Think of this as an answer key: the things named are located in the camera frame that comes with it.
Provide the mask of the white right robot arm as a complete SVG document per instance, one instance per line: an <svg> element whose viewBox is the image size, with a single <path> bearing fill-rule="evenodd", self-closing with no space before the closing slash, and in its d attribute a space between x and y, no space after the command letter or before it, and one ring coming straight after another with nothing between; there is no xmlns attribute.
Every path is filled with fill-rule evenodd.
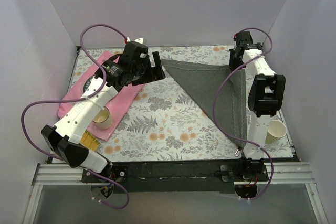
<svg viewBox="0 0 336 224"><path fill-rule="evenodd" d="M265 60L261 43L254 43L247 28L234 35L236 46L230 50L231 71L248 68L254 76L247 99L250 127L247 143L242 148L238 176L248 181L263 173L264 151L268 128L282 107L286 78L276 74Z"/></svg>

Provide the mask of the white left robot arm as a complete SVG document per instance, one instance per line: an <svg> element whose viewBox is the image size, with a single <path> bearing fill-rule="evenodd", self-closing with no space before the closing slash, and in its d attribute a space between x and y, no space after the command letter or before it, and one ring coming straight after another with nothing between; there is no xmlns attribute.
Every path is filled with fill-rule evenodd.
<svg viewBox="0 0 336 224"><path fill-rule="evenodd" d="M48 146L70 167L90 169L100 182L111 178L109 161L83 146L80 141L97 114L125 86L137 86L165 78L159 53L155 51L152 55L154 66L151 65L147 46L137 41L126 43L117 60L109 58L102 63L81 101L75 103L54 126L43 127L41 133Z"/></svg>

